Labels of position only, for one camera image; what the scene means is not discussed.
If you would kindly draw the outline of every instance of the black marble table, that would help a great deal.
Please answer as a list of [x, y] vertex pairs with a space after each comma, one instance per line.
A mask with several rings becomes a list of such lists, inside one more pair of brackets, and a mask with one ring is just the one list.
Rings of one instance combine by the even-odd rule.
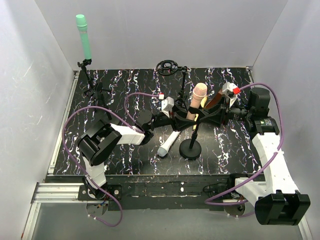
[[[182, 74], [177, 72], [171, 76], [158, 75], [154, 69], [121, 69], [90, 71], [94, 82], [102, 82], [105, 88], [112, 90], [108, 99], [108, 107], [124, 120], [132, 124], [124, 110], [125, 97], [134, 92], [150, 94], [165, 93], [177, 97], [181, 87]], [[192, 95], [197, 83], [206, 83], [208, 97], [212, 98], [225, 82], [233, 82], [239, 87], [250, 83], [245, 68], [189, 68], [186, 78], [185, 92]], [[92, 99], [84, 97], [83, 91], [88, 89], [84, 72], [80, 72], [70, 113], [93, 105]], [[241, 101], [248, 99], [249, 90], [240, 94]], [[130, 113], [137, 117], [142, 109], [158, 113], [161, 103], [146, 96], [133, 96], [130, 100]], [[79, 149], [75, 142], [97, 121], [106, 116], [104, 112], [87, 110], [79, 113], [70, 122], [66, 131], [66, 144], [69, 150], [84, 166]], [[217, 128], [201, 124], [198, 131], [198, 142], [202, 153], [196, 160], [184, 159], [179, 154], [179, 145], [184, 139], [191, 137], [192, 128], [183, 131], [165, 158], [159, 158], [159, 146], [171, 134], [170, 126], [154, 130], [154, 137], [143, 146], [117, 145], [111, 156], [105, 160], [105, 174], [109, 175], [214, 175], [231, 173], [254, 173], [260, 168], [260, 161], [252, 145], [249, 135], [241, 122], [231, 121], [227, 127]], [[60, 146], [54, 175], [83, 175], [79, 168], [69, 159], [63, 146]]]

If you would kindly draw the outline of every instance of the toy microphone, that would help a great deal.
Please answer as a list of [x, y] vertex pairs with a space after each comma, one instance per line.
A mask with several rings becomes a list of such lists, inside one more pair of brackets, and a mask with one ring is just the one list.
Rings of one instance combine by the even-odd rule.
[[[199, 108], [202, 99], [205, 96], [207, 96], [207, 89], [208, 89], [207, 85], [205, 85], [202, 82], [195, 85], [195, 88], [192, 91], [192, 100], [191, 100], [190, 107], [193, 107], [195, 109]], [[186, 115], [186, 119], [194, 120], [195, 116], [196, 116], [195, 114], [191, 114], [188, 111], [188, 114]]]
[[84, 15], [78, 14], [75, 16], [76, 20], [76, 26], [78, 27], [78, 30], [80, 32], [83, 52], [84, 52], [84, 58], [87, 60], [91, 59], [91, 50], [90, 50], [90, 43], [88, 38], [88, 25], [87, 21]]
[[158, 155], [160, 157], [164, 157], [165, 155], [168, 154], [170, 147], [174, 143], [174, 141], [177, 139], [179, 136], [180, 131], [173, 131], [171, 135], [168, 137], [168, 139], [162, 144], [159, 149], [158, 149]]

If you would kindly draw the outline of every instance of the yellow object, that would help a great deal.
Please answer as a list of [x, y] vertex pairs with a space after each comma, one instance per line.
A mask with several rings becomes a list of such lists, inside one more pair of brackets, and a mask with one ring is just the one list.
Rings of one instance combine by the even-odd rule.
[[[206, 104], [206, 102], [207, 102], [207, 99], [208, 99], [207, 96], [205, 96], [205, 97], [201, 100], [200, 105], [201, 105], [202, 108], [205, 107], [205, 104]], [[195, 115], [194, 120], [197, 121], [197, 119], [198, 119], [198, 114]]]

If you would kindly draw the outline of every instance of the floor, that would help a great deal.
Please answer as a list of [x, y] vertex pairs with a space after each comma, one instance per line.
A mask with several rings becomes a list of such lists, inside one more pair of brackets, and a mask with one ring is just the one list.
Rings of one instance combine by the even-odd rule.
[[[115, 223], [118, 211], [102, 219]], [[125, 210], [114, 228], [87, 217], [86, 204], [43, 203], [33, 240], [301, 240], [298, 226], [260, 225], [254, 215], [235, 219], [206, 209]]]
[[[171, 76], [160, 76], [154, 69], [129, 69], [129, 70], [96, 70], [90, 71], [94, 82], [102, 82], [105, 88], [112, 90], [107, 100], [108, 107], [125, 120], [124, 97], [134, 92], [165, 93], [176, 97], [181, 87], [182, 74], [175, 73]], [[186, 79], [185, 92], [192, 95], [194, 86], [206, 83], [208, 97], [212, 98], [227, 81], [239, 87], [250, 83], [248, 72], [245, 68], [189, 68]], [[90, 106], [92, 99], [85, 97], [83, 91], [88, 89], [84, 72], [80, 72], [70, 113], [75, 110]], [[248, 98], [249, 90], [241, 93], [243, 103]], [[159, 112], [161, 103], [157, 99], [148, 97], [132, 97], [129, 111], [132, 115], [142, 109]], [[103, 112], [87, 111], [78, 114], [67, 128], [66, 141], [70, 151], [79, 157], [75, 142], [96, 120], [104, 115]], [[191, 137], [192, 129], [183, 131], [172, 146], [165, 158], [159, 158], [159, 146], [171, 134], [170, 126], [155, 129], [154, 137], [143, 146], [117, 145], [113, 154], [105, 161], [105, 174], [107, 175], [215, 175], [230, 173], [253, 173], [260, 167], [258, 154], [251, 144], [249, 135], [241, 122], [232, 121], [226, 128], [216, 128], [201, 124], [197, 140], [202, 146], [201, 156], [190, 161], [179, 154], [179, 145], [184, 139]], [[57, 156], [54, 175], [82, 175], [75, 164], [69, 160], [67, 153], [61, 146]]]

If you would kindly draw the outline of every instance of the brown object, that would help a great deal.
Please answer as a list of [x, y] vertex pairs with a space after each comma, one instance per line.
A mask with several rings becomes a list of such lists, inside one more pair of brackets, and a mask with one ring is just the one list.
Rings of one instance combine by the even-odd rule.
[[222, 98], [222, 88], [218, 91], [218, 93], [205, 105], [204, 109], [210, 109], [214, 105], [218, 104]]

